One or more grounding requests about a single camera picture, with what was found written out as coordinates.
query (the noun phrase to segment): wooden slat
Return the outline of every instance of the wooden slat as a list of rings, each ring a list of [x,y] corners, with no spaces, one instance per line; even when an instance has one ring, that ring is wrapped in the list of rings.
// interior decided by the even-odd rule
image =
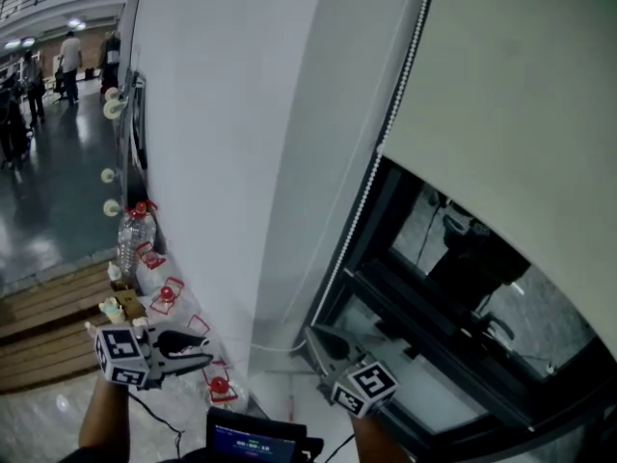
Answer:
[[[65,348],[64,350],[50,353],[44,357],[28,360],[26,362],[20,362],[12,366],[0,366],[0,384],[7,377],[14,377],[18,374],[26,372],[38,372],[43,374],[43,371],[47,368],[53,367],[62,362],[87,355],[94,351],[94,342],[86,334],[86,338],[81,342]]]
[[[16,312],[27,307],[32,307],[33,305],[37,305],[41,302],[54,299],[61,295],[71,293],[75,289],[105,280],[109,281],[107,272],[105,270],[98,270],[94,273],[91,272],[87,276],[81,276],[74,280],[65,281],[64,283],[55,285],[51,288],[47,288],[46,286],[33,287],[30,288],[30,291],[0,299],[1,306],[3,310]]]
[[[34,388],[74,377],[82,372],[99,369],[94,352],[76,357],[49,368],[20,373],[0,379],[0,394]]]
[[[100,326],[101,324],[109,322],[107,316],[103,313],[95,315],[88,320],[93,326]],[[4,362],[3,359],[7,356],[14,355],[18,352],[26,352],[27,350],[37,351],[43,348],[44,345],[54,343],[56,340],[61,340],[62,338],[81,333],[82,331],[84,331],[84,322],[80,321],[75,324],[70,324],[69,326],[55,329],[49,333],[36,335],[27,340],[7,344],[6,346],[0,347],[0,363]]]
[[[16,366],[17,364],[21,364],[23,362],[30,362],[47,355],[67,350],[78,344],[85,342],[92,343],[93,341],[94,340],[90,338],[88,331],[86,331],[86,328],[82,326],[80,331],[73,333],[72,335],[65,336],[64,338],[60,338],[59,340],[50,341],[46,344],[38,346],[37,348],[28,348],[26,350],[18,351],[13,355],[1,357],[0,372],[9,366]]]
[[[73,291],[62,294],[55,298],[46,300],[44,302],[39,302],[38,304],[32,305],[31,307],[26,307],[18,311],[9,311],[7,312],[7,314],[12,319],[12,322],[17,322],[19,320],[25,319],[26,317],[46,313],[47,311],[57,309],[58,307],[70,304],[71,302],[77,302],[82,298],[87,298],[101,291],[107,291],[107,295],[111,295],[113,293],[113,290],[109,285],[109,279],[106,276],[103,277],[101,281],[93,283],[92,285],[74,289]]]
[[[76,302],[57,307],[55,309],[52,309],[51,311],[47,311],[46,313],[33,315],[31,317],[27,317],[17,322],[13,322],[6,326],[2,326],[0,327],[0,339],[7,338],[18,333],[23,333],[24,331],[28,331],[29,329],[34,329],[36,327],[42,326],[47,322],[57,321],[64,317],[69,317],[73,314],[82,313],[83,311],[87,311],[88,309],[95,308],[109,295],[109,291],[102,291],[89,297],[82,298],[81,300],[78,300]]]
[[[38,286],[32,286],[28,289],[18,291],[17,293],[14,293],[13,295],[7,295],[6,297],[3,297],[2,300],[8,300],[10,302],[19,301],[19,300],[22,300],[23,298],[28,298],[29,296],[32,296],[35,293],[47,292],[57,286],[66,285],[67,283],[80,280],[81,278],[90,276],[91,274],[99,273],[101,271],[106,271],[108,265],[109,265],[108,261],[100,262],[99,264],[85,267],[83,269],[80,269],[79,271],[66,274],[59,278],[55,278],[53,280],[50,280]]]

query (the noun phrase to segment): red object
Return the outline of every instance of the red object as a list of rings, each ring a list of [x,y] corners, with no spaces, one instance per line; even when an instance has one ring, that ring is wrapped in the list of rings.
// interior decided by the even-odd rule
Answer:
[[[205,370],[203,368],[201,369],[205,383],[210,388],[210,400],[213,403],[224,403],[226,401],[237,399],[238,393],[229,384],[229,374],[225,363],[222,362],[221,364],[217,361],[212,362],[212,364],[220,366],[225,373],[225,377],[216,376],[213,377],[211,381],[208,381],[208,376],[206,375]]]
[[[168,286],[163,286],[161,288],[161,300],[163,302],[173,302],[175,300],[174,291]]]
[[[229,391],[229,381],[223,377],[215,377],[210,383],[210,389],[217,395],[226,395]]]
[[[124,211],[129,213],[133,218],[145,218],[148,215],[149,205],[151,205],[152,209],[154,210],[158,209],[158,205],[148,199],[147,201],[140,201],[136,203],[134,209],[131,209],[130,207],[125,207]]]
[[[175,300],[180,296],[184,288],[184,282],[176,278],[168,278],[157,297],[152,300],[150,308],[163,315],[167,315],[174,306]]]
[[[156,269],[166,261],[165,258],[159,257],[159,255],[154,252],[154,248],[150,242],[144,242],[135,249],[135,252],[148,269]]]
[[[204,336],[210,332],[210,326],[208,326],[205,321],[196,313],[191,315],[189,323],[186,325],[186,327],[191,328],[192,330],[196,331],[197,333],[201,333]]]

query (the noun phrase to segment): person walking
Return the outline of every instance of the person walking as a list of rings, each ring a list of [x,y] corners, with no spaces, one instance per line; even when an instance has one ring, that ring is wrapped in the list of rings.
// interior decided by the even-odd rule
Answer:
[[[118,67],[120,64],[120,33],[112,31],[105,37],[101,44],[98,67],[101,70],[100,93],[102,95],[109,88],[118,87]]]
[[[0,85],[0,144],[9,168],[13,167],[15,158],[25,161],[28,157],[26,125],[19,109],[20,96],[21,87],[12,74]]]
[[[44,92],[42,70],[39,61],[32,58],[31,50],[24,53],[23,63],[23,81],[28,103],[30,103],[30,126],[32,127],[37,123],[37,116],[40,118],[40,123],[45,123],[45,111],[42,109],[42,92]]]
[[[68,104],[70,106],[79,102],[77,70],[82,65],[81,43],[72,31],[68,31],[67,38],[63,41],[60,48],[60,68],[63,72]]]

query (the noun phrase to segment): tiled floor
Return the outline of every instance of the tiled floor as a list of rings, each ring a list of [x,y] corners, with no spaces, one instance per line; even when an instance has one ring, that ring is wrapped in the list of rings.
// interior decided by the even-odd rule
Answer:
[[[0,397],[0,462],[55,463],[77,449],[77,436],[98,373],[19,395]],[[205,403],[188,376],[165,381],[163,391],[135,392],[182,436],[182,453],[205,442]],[[131,461],[175,457],[174,434],[130,402]]]
[[[76,108],[46,101],[30,160],[0,173],[0,285],[114,246],[118,221],[102,207],[119,189],[100,179],[115,163],[114,133],[98,86],[81,83]]]

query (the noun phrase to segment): white round knob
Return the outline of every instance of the white round knob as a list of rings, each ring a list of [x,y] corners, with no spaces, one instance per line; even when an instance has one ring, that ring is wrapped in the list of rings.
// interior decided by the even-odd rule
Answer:
[[[110,99],[103,107],[103,115],[105,115],[105,118],[109,120],[119,119],[124,106],[125,104],[122,101]]]
[[[110,99],[118,99],[120,97],[120,90],[118,88],[109,88],[105,91],[105,101]]]
[[[111,183],[116,178],[116,172],[114,172],[111,168],[105,168],[100,173],[100,179],[103,180],[103,183]]]
[[[103,205],[103,212],[105,213],[105,216],[109,216],[110,218],[118,216],[120,210],[120,205],[115,199],[108,199]]]

